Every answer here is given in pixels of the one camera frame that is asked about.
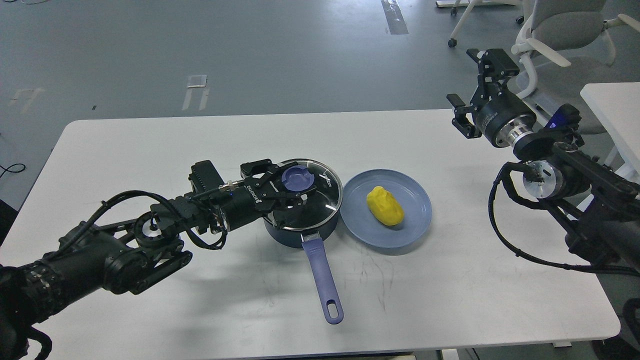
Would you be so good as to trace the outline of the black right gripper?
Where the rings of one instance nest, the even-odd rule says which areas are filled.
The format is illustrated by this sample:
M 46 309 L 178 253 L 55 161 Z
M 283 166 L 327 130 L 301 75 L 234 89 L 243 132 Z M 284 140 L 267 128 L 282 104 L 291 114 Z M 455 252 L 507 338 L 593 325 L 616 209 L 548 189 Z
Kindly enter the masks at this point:
M 474 107 L 466 105 L 458 94 L 447 94 L 446 100 L 454 112 L 451 123 L 467 139 L 484 135 L 492 146 L 507 147 L 509 145 L 501 132 L 510 121 L 521 121 L 530 128 L 537 120 L 534 111 L 518 96 L 501 95 L 508 90 L 509 80 L 518 76 L 521 69 L 502 48 L 469 48 L 466 54 L 478 67 L 478 85 L 471 98 Z M 467 114 L 474 114 L 475 125 L 467 118 Z

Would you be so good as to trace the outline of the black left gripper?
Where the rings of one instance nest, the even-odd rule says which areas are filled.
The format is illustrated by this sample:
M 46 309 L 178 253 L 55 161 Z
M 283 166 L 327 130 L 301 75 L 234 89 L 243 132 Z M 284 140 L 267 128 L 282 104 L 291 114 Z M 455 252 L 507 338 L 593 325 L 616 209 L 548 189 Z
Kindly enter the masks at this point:
M 240 164 L 240 175 L 244 186 L 224 196 L 220 210 L 227 231 L 262 219 L 277 229 L 293 227 L 302 213 L 304 193 L 256 193 L 266 183 L 279 181 L 286 170 L 297 166 L 296 161 L 274 163 L 271 159 Z

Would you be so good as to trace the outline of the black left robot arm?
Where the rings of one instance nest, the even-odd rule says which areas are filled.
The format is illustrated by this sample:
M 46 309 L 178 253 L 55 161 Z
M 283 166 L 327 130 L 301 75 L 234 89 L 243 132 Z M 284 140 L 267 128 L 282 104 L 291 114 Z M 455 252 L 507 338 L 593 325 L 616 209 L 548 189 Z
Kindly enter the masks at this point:
M 317 191 L 310 170 L 296 161 L 246 162 L 242 178 L 224 182 L 211 161 L 195 163 L 192 191 L 167 199 L 128 190 L 103 201 L 90 216 L 59 239 L 59 248 L 18 267 L 1 267 L 1 358 L 18 360 L 29 341 L 36 356 L 51 353 L 51 338 L 34 324 L 46 321 L 98 289 L 141 294 L 187 266 L 197 248 L 222 249 L 227 235 L 272 212 L 299 210 Z

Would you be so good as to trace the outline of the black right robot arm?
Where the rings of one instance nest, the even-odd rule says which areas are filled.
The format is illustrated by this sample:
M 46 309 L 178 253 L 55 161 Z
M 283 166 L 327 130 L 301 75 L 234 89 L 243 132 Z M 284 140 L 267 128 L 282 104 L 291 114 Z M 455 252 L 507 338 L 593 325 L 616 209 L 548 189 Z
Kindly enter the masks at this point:
M 546 125 L 508 88 L 519 67 L 502 48 L 466 54 L 477 66 L 477 88 L 469 103 L 446 96 L 452 125 L 467 139 L 485 137 L 494 148 L 510 148 L 516 162 L 505 162 L 487 200 L 487 214 L 498 239 L 515 256 L 539 265 L 590 274 L 639 276 L 639 185 L 600 164 L 581 148 L 581 115 L 563 104 Z M 510 243 L 495 219 L 496 194 L 503 186 L 515 203 L 548 212 L 565 230 L 567 250 L 585 265 L 544 260 Z

